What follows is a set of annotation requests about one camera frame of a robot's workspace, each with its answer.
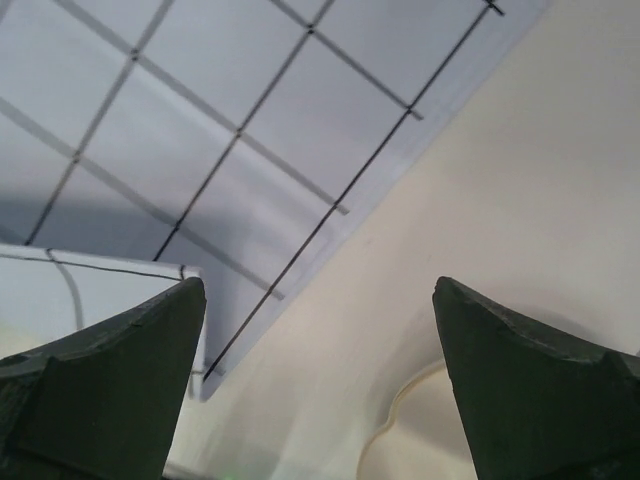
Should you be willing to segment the white black-grid tablecloth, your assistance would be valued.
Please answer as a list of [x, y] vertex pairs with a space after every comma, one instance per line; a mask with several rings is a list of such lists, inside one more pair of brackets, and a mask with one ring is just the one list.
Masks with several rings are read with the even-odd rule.
[[207, 398], [544, 1], [5, 1], [1, 238], [199, 267]]

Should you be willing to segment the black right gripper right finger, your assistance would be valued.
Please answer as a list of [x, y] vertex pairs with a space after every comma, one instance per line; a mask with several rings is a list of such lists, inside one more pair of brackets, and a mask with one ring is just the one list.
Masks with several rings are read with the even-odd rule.
[[450, 277], [432, 303], [480, 479], [636, 479], [639, 359]]

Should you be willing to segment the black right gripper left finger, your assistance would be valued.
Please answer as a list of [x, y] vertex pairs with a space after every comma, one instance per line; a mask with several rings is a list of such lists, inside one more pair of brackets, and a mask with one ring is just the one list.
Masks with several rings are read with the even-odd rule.
[[187, 278], [1, 361], [4, 479], [159, 479], [205, 317]]

